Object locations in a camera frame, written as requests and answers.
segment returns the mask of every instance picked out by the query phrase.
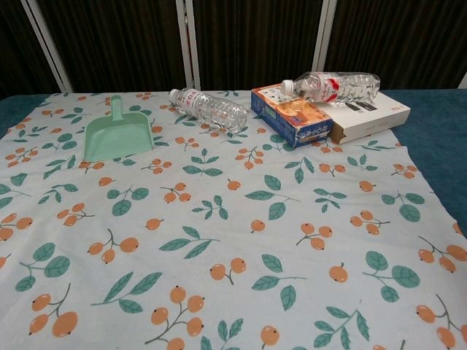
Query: blue printed box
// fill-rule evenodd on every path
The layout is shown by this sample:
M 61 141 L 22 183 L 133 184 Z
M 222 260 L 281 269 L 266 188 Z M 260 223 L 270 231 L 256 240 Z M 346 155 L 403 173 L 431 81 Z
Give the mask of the blue printed box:
M 251 109 L 292 147 L 325 139 L 333 120 L 314 104 L 280 93 L 280 84 L 251 90 Z

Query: bottle label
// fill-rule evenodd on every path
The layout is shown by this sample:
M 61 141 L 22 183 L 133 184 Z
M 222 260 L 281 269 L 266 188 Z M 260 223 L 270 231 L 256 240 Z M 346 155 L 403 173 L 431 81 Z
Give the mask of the bottle label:
M 317 73 L 321 80 L 320 98 L 323 102 L 333 102 L 339 93 L 340 79 L 335 74 Z
M 182 96 L 182 109 L 184 109 L 187 113 L 192 114 L 194 111 L 194 106 L 198 99 L 203 95 L 201 91 L 197 91 L 196 89 L 189 89 L 186 90 Z

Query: dustpan handle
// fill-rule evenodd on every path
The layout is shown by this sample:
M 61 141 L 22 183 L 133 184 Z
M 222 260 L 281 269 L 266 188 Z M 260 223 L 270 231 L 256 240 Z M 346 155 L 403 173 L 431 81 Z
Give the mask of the dustpan handle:
M 122 116 L 122 97 L 119 95 L 112 96 L 110 99 L 110 109 L 112 110 L 112 121 L 123 120 Z

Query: plastic water bottle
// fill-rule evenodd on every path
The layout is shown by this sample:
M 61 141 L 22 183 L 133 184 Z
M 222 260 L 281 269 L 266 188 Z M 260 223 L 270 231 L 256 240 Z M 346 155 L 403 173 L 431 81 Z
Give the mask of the plastic water bottle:
M 238 133 L 247 122 L 248 111 L 241 104 L 217 98 L 188 87 L 170 92 L 170 101 L 181 112 L 217 128 Z
M 281 93 L 310 102 L 369 101 L 379 91 L 379 77 L 369 73 L 308 71 L 296 80 L 283 80 Z

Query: green plastic dustpan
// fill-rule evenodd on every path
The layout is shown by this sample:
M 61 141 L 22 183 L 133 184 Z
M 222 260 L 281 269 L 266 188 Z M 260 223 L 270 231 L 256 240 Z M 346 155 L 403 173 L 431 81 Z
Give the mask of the green plastic dustpan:
M 122 114 L 122 98 L 113 96 L 112 112 L 90 122 L 86 128 L 85 162 L 96 162 L 153 148 L 147 117 L 140 112 Z

